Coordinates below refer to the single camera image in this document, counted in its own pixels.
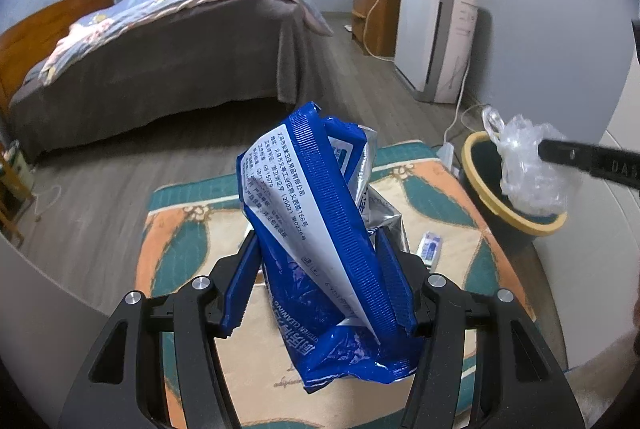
gray floor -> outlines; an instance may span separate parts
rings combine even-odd
[[[343,120],[376,129],[380,145],[420,139],[442,143],[452,122],[450,105],[414,101],[396,79],[391,62],[362,55],[343,25],[328,17],[335,36],[326,39],[335,87],[321,105]],[[146,205],[158,187],[212,178],[235,170],[236,157],[287,115],[276,100],[234,102],[158,120],[90,146],[39,161],[34,191],[38,211],[62,195],[35,221],[31,206],[19,228],[23,253],[55,281],[110,313],[132,288]],[[458,151],[468,131],[451,133]],[[558,314],[542,266],[531,250],[512,260],[540,318],[540,327],[561,364],[566,363]]]

blue and white packet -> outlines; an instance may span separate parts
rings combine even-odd
[[[396,321],[394,290],[385,287],[370,240],[375,229],[363,221],[372,191],[370,133],[323,120],[309,103],[238,158],[240,202],[260,241],[280,333],[308,392],[347,375],[404,379],[423,347]],[[385,221],[399,218],[391,206],[384,210],[377,214]]]

wooden cabinet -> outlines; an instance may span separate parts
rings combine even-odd
[[[351,37],[358,41],[364,54],[364,29],[367,15],[377,0],[353,0],[351,10]],[[380,0],[371,12],[367,27],[367,46],[371,53],[380,57],[393,57],[396,54],[396,35],[398,34],[398,16],[400,0]]]

white appliance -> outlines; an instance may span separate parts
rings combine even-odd
[[[477,18],[476,0],[401,0],[394,62],[416,100],[456,103]]]

silver bolt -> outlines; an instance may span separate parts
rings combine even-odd
[[[209,287],[210,284],[211,281],[209,281],[208,277],[196,277],[196,279],[191,282],[191,286],[196,288],[196,290],[204,290],[204,288]]]
[[[124,301],[127,304],[136,304],[139,303],[142,299],[142,294],[140,292],[129,292],[124,296]]]
[[[444,285],[447,284],[447,280],[440,274],[430,275],[427,281],[434,288],[442,288]]]
[[[513,294],[510,290],[502,288],[501,290],[498,290],[498,299],[503,303],[510,303],[513,301]]]

